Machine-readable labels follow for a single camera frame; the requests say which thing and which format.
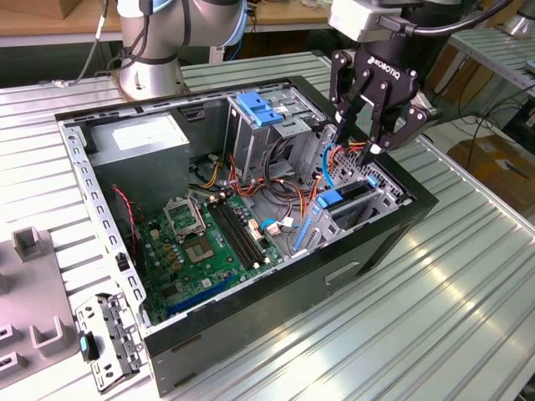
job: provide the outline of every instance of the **metal slotted table surface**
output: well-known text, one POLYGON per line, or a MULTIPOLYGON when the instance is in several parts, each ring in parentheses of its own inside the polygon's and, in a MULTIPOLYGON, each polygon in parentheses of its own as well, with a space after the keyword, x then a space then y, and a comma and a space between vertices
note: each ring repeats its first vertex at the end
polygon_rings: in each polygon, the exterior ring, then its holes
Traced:
MULTIPOLYGON (((449 43, 520 89, 535 85, 535 74, 524 67, 535 59, 535 38, 515 39, 495 28, 467 29, 449 43)), ((534 95, 535 89, 529 92, 534 95)))
MULTIPOLYGON (((302 74, 311 53, 194 66, 192 89, 302 74)), ((53 114, 121 102, 108 79, 0 90, 0 237, 50 230, 74 310, 113 292, 53 114)), ((513 399, 535 372, 533 228, 424 140, 394 157, 440 200, 386 260, 165 399, 513 399)), ((147 366, 102 399, 155 399, 147 366)), ((75 355, 0 399, 99 399, 75 355)))

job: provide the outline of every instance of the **white label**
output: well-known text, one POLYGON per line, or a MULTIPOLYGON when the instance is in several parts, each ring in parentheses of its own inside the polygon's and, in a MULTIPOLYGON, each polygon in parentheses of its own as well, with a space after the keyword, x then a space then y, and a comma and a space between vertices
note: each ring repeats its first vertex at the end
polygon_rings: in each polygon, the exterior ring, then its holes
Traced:
POLYGON ((480 143, 478 145, 479 145, 480 148, 485 150, 487 153, 492 153, 492 152, 496 152, 497 151, 497 149, 494 147, 494 145, 490 144, 488 142, 483 142, 483 143, 480 143))
POLYGON ((286 227, 291 227, 293 224, 293 218, 290 216, 284 217, 283 220, 281 221, 281 224, 286 227))
POLYGON ((167 120, 153 120, 150 123, 118 128, 114 130, 112 135, 120 150, 133 149, 165 140, 175 140, 178 137, 174 127, 167 120))
POLYGON ((286 108, 286 106, 278 106, 278 107, 274 107, 273 111, 275 113, 285 113, 288 111, 288 109, 286 108))
POLYGON ((502 159, 502 160, 496 160, 496 162, 502 167, 504 170, 510 170, 507 165, 512 165, 512 163, 509 160, 502 159))

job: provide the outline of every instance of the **cardboard box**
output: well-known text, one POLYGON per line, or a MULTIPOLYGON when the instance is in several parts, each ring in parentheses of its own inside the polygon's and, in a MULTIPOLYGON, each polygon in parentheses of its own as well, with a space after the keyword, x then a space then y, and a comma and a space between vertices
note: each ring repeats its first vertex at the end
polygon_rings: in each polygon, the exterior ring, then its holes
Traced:
POLYGON ((0 0, 0 8, 48 18, 65 19, 80 2, 81 0, 0 0))
MULTIPOLYGON (((463 140, 447 154, 464 167, 470 143, 471 140, 463 140)), ((524 217, 535 213, 535 162, 501 136, 476 140, 468 170, 524 217)))

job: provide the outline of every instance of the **blue latch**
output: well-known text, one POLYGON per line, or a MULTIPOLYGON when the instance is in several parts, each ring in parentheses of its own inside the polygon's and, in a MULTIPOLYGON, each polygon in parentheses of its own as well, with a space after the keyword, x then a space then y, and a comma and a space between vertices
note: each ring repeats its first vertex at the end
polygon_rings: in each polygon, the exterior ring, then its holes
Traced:
POLYGON ((372 175, 368 175, 366 178, 368 179, 368 182, 372 186, 372 188, 377 188, 377 185, 379 185, 379 180, 377 180, 372 175))
POLYGON ((319 195, 316 200, 319 205, 325 209, 327 206, 331 206, 335 203, 342 201, 344 198, 336 190, 328 190, 323 194, 319 195))
POLYGON ((243 111, 249 114, 249 117, 251 117, 259 127, 280 123, 284 120, 284 117, 275 113, 269 105, 269 102, 261 98, 256 92, 238 94, 236 100, 243 111))

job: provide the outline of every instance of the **blue tab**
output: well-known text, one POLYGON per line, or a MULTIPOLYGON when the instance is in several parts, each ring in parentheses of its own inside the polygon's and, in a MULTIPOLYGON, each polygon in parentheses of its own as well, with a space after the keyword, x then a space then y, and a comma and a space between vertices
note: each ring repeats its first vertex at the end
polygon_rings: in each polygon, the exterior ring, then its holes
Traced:
POLYGON ((249 117, 254 119, 254 122, 259 127, 280 123, 284 120, 284 117, 275 113, 269 105, 269 102, 260 97, 256 92, 238 94, 236 100, 243 111, 245 111, 249 117))
POLYGON ((342 196, 340 196, 340 194, 336 190, 328 190, 324 192, 323 194, 321 194, 321 197, 324 200, 324 202, 327 203, 326 206, 334 205, 335 203, 340 202, 344 199, 342 198, 342 196))
POLYGON ((379 185, 379 180, 377 180, 372 175, 368 175, 366 178, 368 179, 368 182, 372 187, 377 188, 377 185, 379 185))
POLYGON ((322 209, 325 209, 327 206, 329 206, 327 201, 321 195, 316 198, 316 201, 319 203, 322 209))
POLYGON ((310 223, 311 223, 310 219, 307 219, 307 220, 304 222, 303 229, 301 230, 301 232, 299 232, 298 239, 295 240, 295 244, 293 244, 293 250, 294 250, 294 251, 296 251, 297 249, 299 249, 299 245, 301 245, 301 241, 303 240, 304 235, 307 233, 308 226, 310 226, 310 223))

